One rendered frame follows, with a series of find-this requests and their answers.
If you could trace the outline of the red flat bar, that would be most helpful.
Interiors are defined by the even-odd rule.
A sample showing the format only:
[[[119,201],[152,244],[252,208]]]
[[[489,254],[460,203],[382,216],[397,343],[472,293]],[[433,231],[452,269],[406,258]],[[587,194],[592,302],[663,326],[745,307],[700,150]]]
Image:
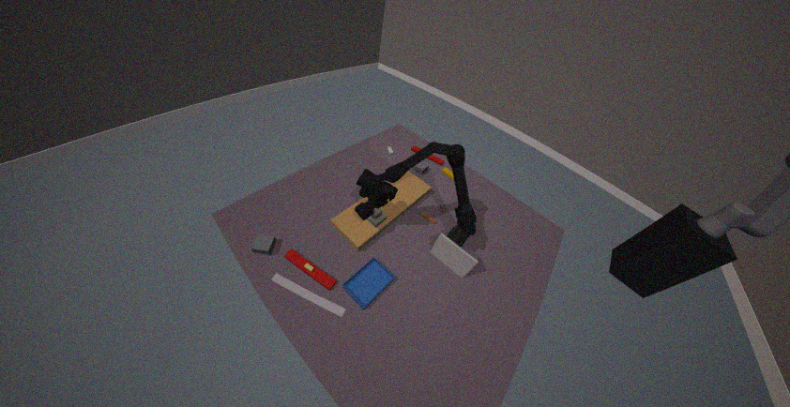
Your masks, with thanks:
[[[414,145],[413,147],[411,147],[411,150],[414,151],[414,152],[418,152],[419,150],[421,150],[421,148],[419,148],[419,147]],[[436,162],[436,163],[438,163],[438,164],[440,164],[440,165],[444,164],[444,160],[442,160],[441,158],[439,158],[439,157],[437,157],[437,156],[435,156],[433,154],[431,154],[427,158],[432,160],[432,161],[434,161],[434,162]]]
[[[329,290],[333,288],[336,284],[336,280],[333,279],[331,276],[323,272],[319,269],[316,265],[312,264],[310,261],[290,249],[286,255],[284,255],[288,261],[299,267],[300,270],[305,272],[307,275],[312,277],[316,282],[325,286]]]

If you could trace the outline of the blue rectangular tray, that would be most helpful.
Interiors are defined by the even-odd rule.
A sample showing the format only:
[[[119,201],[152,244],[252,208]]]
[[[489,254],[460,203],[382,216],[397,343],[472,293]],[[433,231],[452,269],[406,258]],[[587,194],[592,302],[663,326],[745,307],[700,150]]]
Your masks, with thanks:
[[[393,274],[372,258],[342,288],[364,310],[394,279]]]

